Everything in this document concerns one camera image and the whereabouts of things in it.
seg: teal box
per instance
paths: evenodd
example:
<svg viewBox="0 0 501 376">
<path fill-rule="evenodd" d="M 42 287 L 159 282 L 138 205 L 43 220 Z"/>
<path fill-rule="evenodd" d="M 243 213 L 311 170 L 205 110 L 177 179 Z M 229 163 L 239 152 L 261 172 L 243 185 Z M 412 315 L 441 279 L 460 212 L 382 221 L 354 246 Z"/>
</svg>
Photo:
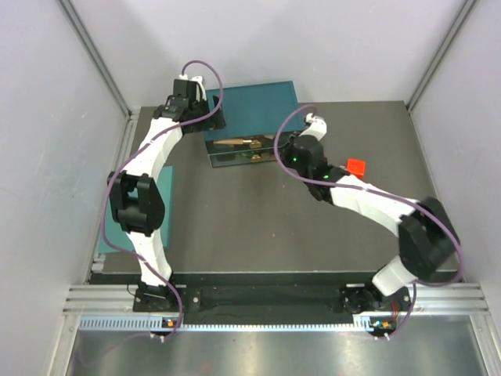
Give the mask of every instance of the teal box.
<svg viewBox="0 0 501 376">
<path fill-rule="evenodd" d="M 274 161 L 276 131 L 299 107 L 294 83 L 284 81 L 224 90 L 222 113 L 226 127 L 204 133 L 212 167 Z M 207 90 L 211 109 L 212 96 L 219 96 L 219 90 Z M 279 145 L 286 143 L 292 132 L 304 128 L 301 115 L 294 117 L 280 136 Z"/>
<path fill-rule="evenodd" d="M 163 167 L 160 171 L 160 175 L 157 180 L 157 187 L 164 201 L 165 205 L 165 218 L 162 226 L 160 228 L 160 237 L 162 238 L 162 244 L 164 248 L 169 247 L 169 233 L 171 228 L 171 213 L 172 213 L 172 191 L 174 185 L 174 168 L 172 166 Z M 127 237 L 127 234 L 122 231 L 120 225 L 113 221 L 111 216 L 110 202 L 108 201 L 108 207 L 106 208 L 106 236 L 111 241 L 111 243 L 123 247 L 125 249 L 130 249 L 134 251 L 132 242 Z M 112 249 L 106 245 L 102 237 L 99 237 L 99 253 L 114 253 L 119 252 Z"/>
</svg>

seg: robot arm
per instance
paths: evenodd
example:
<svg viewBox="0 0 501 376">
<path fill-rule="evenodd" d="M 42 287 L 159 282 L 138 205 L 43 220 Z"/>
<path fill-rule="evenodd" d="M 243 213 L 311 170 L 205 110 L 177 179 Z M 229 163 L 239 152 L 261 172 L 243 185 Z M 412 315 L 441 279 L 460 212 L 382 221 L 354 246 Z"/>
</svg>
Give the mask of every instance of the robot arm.
<svg viewBox="0 0 501 376">
<path fill-rule="evenodd" d="M 206 121 L 176 127 L 182 121 L 199 118 L 208 113 L 209 106 L 202 77 L 188 79 L 183 75 L 176 79 L 173 94 L 168 97 L 164 106 L 155 110 L 150 130 L 140 148 L 148 143 L 150 146 L 127 165 L 111 190 L 110 205 L 114 221 L 120 223 L 135 251 L 166 280 L 171 278 L 172 269 L 165 258 L 160 237 L 165 206 L 157 189 L 157 179 L 170 152 L 186 133 L 225 126 L 222 113 L 218 111 Z M 153 139 L 168 128 L 169 131 Z M 144 262 L 140 262 L 140 266 L 142 286 L 139 287 L 150 295 L 165 296 L 165 283 L 151 273 Z"/>
<path fill-rule="evenodd" d="M 343 168 L 328 164 L 320 143 L 326 134 L 326 122 L 312 114 L 305 118 L 305 122 L 309 128 L 299 136 L 291 137 L 290 142 L 280 151 L 283 163 L 288 168 L 295 169 L 303 178 L 360 187 L 360 190 L 357 190 L 306 183 L 317 200 L 357 212 L 381 224 L 398 238 L 398 255 L 376 272 L 366 284 L 366 290 L 371 294 L 369 300 L 381 302 L 416 279 L 428 280 L 454 253 L 452 242 L 432 221 L 413 207 L 368 193 L 367 190 L 379 189 L 364 183 Z M 407 201 L 426 208 L 438 217 L 457 239 L 452 224 L 437 199 L 427 197 L 422 201 Z"/>
</svg>

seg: dark gray platform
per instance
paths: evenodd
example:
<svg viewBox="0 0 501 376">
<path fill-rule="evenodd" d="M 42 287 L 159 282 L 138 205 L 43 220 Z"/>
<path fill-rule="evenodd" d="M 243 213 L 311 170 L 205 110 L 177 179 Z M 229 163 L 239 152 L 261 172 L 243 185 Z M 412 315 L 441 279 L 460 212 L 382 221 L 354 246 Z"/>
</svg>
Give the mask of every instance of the dark gray platform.
<svg viewBox="0 0 501 376">
<path fill-rule="evenodd" d="M 133 150 L 154 107 L 143 107 Z M 414 198 L 433 194 L 413 123 L 403 102 L 319 103 L 333 165 L 367 162 L 365 181 Z M 212 168 L 203 135 L 174 148 L 171 247 L 174 271 L 356 271 L 379 269 L 397 253 L 395 237 L 345 209 L 320 203 L 273 162 Z M 447 265 L 453 269 L 455 260 Z M 104 273 L 138 272 L 127 255 L 106 257 Z"/>
</svg>

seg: gold object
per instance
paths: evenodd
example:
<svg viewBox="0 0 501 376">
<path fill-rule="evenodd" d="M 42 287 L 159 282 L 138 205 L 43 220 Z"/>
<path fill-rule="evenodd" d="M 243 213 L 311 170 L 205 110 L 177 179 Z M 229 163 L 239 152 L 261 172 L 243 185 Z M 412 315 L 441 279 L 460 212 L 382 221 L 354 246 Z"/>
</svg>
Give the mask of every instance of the gold object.
<svg viewBox="0 0 501 376">
<path fill-rule="evenodd" d="M 261 143 L 261 141 L 259 141 L 257 139 L 253 139 L 252 142 L 249 144 L 249 147 L 251 149 L 259 149 L 262 146 L 263 146 L 263 144 Z"/>
<path fill-rule="evenodd" d="M 246 145 L 251 144 L 252 139 L 217 139 L 214 141 L 215 145 Z"/>
</svg>

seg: white wall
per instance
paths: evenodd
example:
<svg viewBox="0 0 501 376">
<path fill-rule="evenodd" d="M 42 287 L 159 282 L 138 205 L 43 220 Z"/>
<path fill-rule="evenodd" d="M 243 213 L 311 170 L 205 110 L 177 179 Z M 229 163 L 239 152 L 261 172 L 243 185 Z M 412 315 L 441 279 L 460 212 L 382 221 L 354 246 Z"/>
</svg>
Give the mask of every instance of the white wall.
<svg viewBox="0 0 501 376">
<path fill-rule="evenodd" d="M 408 100 L 463 0 L 73 3 L 137 108 L 165 101 L 195 58 L 226 85 L 293 79 L 305 102 Z"/>
<path fill-rule="evenodd" d="M 124 127 L 56 1 L 0 3 L 0 373 L 44 374 Z"/>
<path fill-rule="evenodd" d="M 467 274 L 501 330 L 501 2 L 482 0 L 415 112 L 435 186 L 459 232 Z"/>
</svg>

